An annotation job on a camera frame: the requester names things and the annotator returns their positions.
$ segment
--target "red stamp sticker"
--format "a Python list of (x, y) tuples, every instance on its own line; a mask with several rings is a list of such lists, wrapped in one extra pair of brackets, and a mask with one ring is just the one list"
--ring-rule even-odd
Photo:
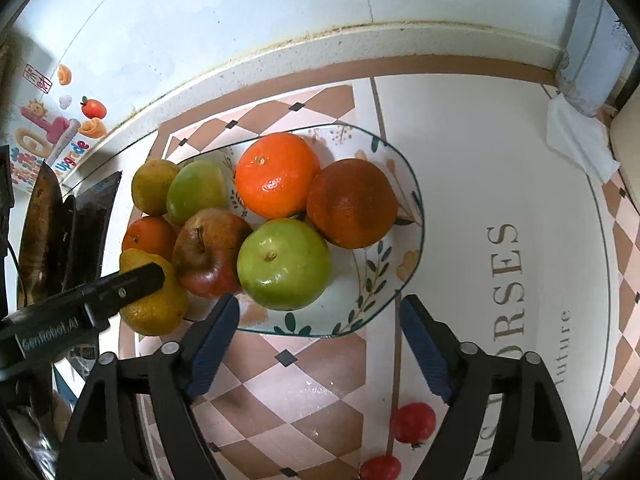
[(51, 87), (53, 86), (53, 83), (49, 79), (34, 69), (30, 64), (24, 67), (22, 77), (35, 87), (42, 90), (45, 94), (48, 94), (49, 90), (51, 90)]

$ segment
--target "apple stem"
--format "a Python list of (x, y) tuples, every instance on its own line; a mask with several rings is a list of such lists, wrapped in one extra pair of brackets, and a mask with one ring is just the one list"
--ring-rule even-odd
[(200, 252), (204, 252), (204, 240), (202, 239), (202, 226), (196, 227), (196, 234), (198, 235), (198, 247)]

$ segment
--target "glass plate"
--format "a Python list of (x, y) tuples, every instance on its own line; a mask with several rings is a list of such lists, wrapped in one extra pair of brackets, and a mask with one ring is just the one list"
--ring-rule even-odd
[[(362, 158), (374, 163), (388, 178), (398, 198), (398, 218), (382, 240), (357, 250), (329, 244), (334, 271), (322, 295), (309, 306), (293, 312), (276, 312), (261, 307), (249, 295), (237, 294), (241, 308), (240, 330), (263, 334), (337, 337), (365, 326), (396, 296), (414, 275), (424, 245), (422, 196), (414, 171), (388, 142), (357, 126), (322, 124), (292, 130), (308, 142), (324, 168), (334, 160)], [(194, 160), (212, 160), (222, 169), (231, 212), (257, 228), (266, 220), (249, 211), (238, 196), (234, 183), (236, 164), (257, 139), (244, 140), (187, 158), (182, 168)], [(203, 319), (217, 299), (190, 295), (185, 319)]]

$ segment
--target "dark orange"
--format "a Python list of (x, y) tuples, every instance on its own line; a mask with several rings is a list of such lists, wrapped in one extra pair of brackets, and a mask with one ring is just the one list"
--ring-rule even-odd
[(303, 212), (320, 161), (301, 137), (270, 134), (256, 140), (236, 167), (238, 195), (254, 213), (267, 219)]
[(376, 243), (391, 229), (398, 200), (382, 170), (366, 160), (344, 158), (316, 176), (306, 213), (327, 241), (359, 249)]
[(143, 216), (129, 226), (122, 240), (122, 250), (140, 249), (148, 254), (172, 260), (177, 234), (161, 216)]

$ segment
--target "green-yellow apple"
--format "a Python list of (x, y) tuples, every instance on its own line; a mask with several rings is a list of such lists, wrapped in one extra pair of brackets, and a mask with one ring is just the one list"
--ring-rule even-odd
[(331, 255), (322, 237), (291, 218), (261, 225), (242, 244), (242, 288), (271, 310), (297, 310), (313, 303), (331, 278)]
[(215, 162), (194, 160), (180, 170), (169, 186), (167, 216), (181, 226), (207, 207), (226, 208), (225, 177)]

